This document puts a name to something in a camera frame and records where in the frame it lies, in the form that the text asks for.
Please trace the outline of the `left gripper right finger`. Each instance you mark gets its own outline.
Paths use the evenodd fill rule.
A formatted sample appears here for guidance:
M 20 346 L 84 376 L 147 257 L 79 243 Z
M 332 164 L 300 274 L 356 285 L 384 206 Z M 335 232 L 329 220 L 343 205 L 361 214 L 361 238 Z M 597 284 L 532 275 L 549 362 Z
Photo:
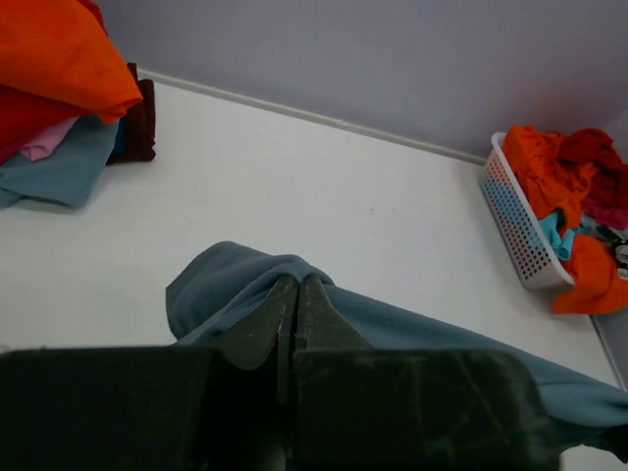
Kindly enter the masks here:
M 373 349 L 333 306 L 319 276 L 307 277 L 299 287 L 294 348 Z

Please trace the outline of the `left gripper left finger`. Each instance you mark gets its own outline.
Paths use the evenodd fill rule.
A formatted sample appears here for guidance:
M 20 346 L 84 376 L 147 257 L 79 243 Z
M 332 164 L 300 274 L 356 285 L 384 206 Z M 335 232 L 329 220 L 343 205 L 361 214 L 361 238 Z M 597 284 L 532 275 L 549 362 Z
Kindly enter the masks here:
M 283 334 L 290 339 L 299 283 L 280 277 L 263 301 L 246 317 L 210 342 L 231 365 L 242 371 L 260 368 Z

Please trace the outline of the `blue-grey t shirt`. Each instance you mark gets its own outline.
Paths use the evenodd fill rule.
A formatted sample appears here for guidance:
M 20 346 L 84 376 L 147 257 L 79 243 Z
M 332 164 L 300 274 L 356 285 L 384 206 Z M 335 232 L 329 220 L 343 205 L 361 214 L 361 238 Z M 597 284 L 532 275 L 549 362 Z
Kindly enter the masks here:
M 587 445 L 627 459 L 627 394 L 514 346 L 335 286 L 297 255 L 270 255 L 221 241 L 197 255 L 166 287 L 168 323 L 180 344 L 206 344 L 261 304 L 277 280 L 321 279 L 341 316 L 381 349 L 495 348 L 534 376 L 559 445 Z

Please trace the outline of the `white perforated plastic basket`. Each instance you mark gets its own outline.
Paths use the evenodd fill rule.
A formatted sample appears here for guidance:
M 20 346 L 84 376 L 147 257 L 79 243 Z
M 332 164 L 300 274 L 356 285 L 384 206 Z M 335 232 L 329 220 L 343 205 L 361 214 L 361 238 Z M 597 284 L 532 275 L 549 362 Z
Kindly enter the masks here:
M 492 150 L 479 186 L 519 280 L 532 290 L 571 288 L 572 277 L 551 248 L 503 153 L 504 138 L 503 132 L 491 136 Z

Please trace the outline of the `dark maroon folded t shirt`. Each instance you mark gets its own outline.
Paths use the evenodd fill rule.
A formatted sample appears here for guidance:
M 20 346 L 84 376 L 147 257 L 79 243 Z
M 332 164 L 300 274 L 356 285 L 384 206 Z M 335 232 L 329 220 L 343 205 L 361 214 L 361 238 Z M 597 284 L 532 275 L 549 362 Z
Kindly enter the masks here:
M 127 63 L 142 100 L 127 110 L 119 120 L 114 149 L 107 166 L 133 162 L 151 162 L 155 158 L 156 107 L 154 82 L 139 79 L 135 63 Z

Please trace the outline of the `light blue folded t shirt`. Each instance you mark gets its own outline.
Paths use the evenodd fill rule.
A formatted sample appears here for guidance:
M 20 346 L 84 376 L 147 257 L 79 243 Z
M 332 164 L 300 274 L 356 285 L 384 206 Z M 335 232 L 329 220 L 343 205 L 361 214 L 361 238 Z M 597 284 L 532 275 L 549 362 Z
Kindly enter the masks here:
M 83 116 L 50 156 L 31 162 L 20 153 L 1 165 L 1 207 L 35 199 L 78 209 L 88 200 L 115 147 L 119 123 Z

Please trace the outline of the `cyan crumpled t shirt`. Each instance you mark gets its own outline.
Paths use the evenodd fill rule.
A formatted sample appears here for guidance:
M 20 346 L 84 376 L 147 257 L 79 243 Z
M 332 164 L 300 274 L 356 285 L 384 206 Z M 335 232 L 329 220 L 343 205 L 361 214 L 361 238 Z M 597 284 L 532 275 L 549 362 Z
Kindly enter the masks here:
M 565 220 L 560 210 L 555 210 L 539 221 L 540 227 L 560 261 L 567 261 L 572 253 L 572 247 L 577 234 L 592 234 L 597 223 L 586 214 L 581 214 L 580 224 L 575 229 L 566 229 Z

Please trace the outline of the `orange crumpled t shirt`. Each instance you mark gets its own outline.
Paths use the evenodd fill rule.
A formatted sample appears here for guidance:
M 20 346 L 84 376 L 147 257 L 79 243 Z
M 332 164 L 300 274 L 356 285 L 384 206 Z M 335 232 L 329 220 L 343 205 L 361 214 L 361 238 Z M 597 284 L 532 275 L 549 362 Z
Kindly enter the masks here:
M 566 137 L 532 126 L 513 126 L 502 149 L 535 216 L 542 220 L 560 210 L 565 228 L 575 229 L 593 173 L 558 161 L 559 147 Z M 576 235 L 570 258 L 560 263 L 575 288 L 553 302 L 555 313 L 601 315 L 627 306 L 627 283 L 620 279 L 617 264 L 601 241 L 591 235 Z

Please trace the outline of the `pink folded t shirt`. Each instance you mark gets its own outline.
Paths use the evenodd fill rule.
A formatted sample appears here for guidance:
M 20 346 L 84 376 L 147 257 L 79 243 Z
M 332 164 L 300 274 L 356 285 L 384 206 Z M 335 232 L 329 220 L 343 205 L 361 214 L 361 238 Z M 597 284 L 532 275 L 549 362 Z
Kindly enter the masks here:
M 24 144 L 20 148 L 19 153 L 30 162 L 50 157 L 77 120 L 77 118 L 70 118 L 44 129 Z

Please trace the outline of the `grey crumpled t shirt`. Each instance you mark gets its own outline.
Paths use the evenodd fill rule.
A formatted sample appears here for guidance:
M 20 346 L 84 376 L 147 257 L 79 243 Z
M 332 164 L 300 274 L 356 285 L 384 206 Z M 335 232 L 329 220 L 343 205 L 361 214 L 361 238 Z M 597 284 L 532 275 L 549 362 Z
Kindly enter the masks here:
M 606 246 L 617 267 L 627 269 L 627 231 L 599 224 L 596 227 L 598 239 Z

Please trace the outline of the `magenta crumpled t shirt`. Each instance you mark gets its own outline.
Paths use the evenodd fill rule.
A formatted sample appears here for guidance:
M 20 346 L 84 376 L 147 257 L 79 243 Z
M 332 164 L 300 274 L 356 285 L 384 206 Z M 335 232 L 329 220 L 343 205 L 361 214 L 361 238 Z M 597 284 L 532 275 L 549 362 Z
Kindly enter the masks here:
M 582 208 L 585 214 L 593 218 L 600 225 L 609 226 L 618 230 L 626 230 L 628 227 L 626 209 L 607 206 L 592 197 L 583 199 Z

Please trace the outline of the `red crumpled t shirt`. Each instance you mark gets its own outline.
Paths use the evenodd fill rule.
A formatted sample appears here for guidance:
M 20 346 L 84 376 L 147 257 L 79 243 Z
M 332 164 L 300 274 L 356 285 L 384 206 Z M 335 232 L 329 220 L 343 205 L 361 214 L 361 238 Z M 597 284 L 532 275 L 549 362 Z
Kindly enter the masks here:
M 627 164 L 604 131 L 583 129 L 567 136 L 559 147 L 558 161 L 593 173 L 591 198 L 609 207 L 627 208 Z

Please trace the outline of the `red folded t shirt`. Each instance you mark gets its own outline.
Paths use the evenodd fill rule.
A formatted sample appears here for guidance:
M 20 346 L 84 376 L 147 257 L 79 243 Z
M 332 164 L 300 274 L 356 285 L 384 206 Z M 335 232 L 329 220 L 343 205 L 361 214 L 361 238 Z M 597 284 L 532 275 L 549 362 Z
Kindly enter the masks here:
M 88 111 L 67 103 L 1 86 L 1 162 L 40 132 Z

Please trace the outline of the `orange folded t shirt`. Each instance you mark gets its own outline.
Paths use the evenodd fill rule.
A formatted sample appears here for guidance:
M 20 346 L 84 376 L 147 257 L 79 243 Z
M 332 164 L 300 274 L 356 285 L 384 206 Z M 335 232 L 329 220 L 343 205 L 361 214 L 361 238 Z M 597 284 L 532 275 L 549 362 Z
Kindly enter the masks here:
M 3 1 L 1 83 L 109 124 L 141 101 L 93 1 Z

